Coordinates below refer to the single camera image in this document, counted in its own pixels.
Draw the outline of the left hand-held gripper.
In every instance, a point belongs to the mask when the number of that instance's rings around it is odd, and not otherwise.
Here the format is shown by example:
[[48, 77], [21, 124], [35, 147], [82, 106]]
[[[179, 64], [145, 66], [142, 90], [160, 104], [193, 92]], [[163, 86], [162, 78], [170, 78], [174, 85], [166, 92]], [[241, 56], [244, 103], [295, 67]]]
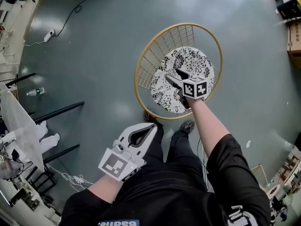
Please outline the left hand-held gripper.
[[112, 148], [107, 148], [98, 168], [117, 181], [126, 181], [146, 164], [143, 159], [158, 127], [155, 123], [139, 123], [126, 128]]

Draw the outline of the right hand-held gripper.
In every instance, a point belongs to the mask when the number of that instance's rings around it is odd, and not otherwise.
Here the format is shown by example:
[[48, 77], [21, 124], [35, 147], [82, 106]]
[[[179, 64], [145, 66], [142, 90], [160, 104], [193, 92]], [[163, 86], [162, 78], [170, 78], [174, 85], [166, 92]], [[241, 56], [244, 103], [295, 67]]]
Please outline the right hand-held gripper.
[[165, 79], [175, 88], [179, 89], [178, 95], [180, 102], [185, 109], [189, 109], [187, 98], [197, 100], [204, 100], [207, 97], [207, 81], [201, 77], [191, 77], [190, 75], [181, 70], [176, 69], [177, 74], [184, 80], [178, 79], [169, 74], [165, 75]]

